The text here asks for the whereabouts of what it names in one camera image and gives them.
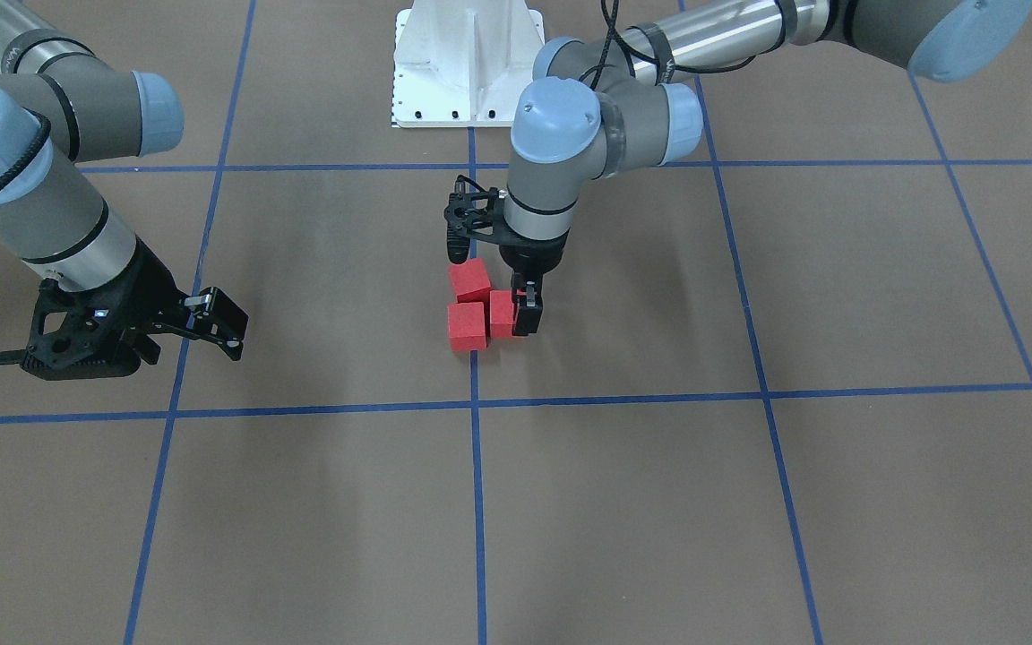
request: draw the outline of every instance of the red block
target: red block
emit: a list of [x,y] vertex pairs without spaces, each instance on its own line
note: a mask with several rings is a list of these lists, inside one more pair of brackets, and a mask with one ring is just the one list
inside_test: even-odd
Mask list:
[[516,302],[511,290],[488,293],[488,331],[492,338],[512,338],[516,325]]
[[448,305],[448,344],[453,351],[488,347],[483,302],[454,302]]
[[488,291],[492,290],[488,269],[478,257],[464,264],[448,265],[448,281],[451,282],[451,292],[456,295],[456,302],[486,301]]

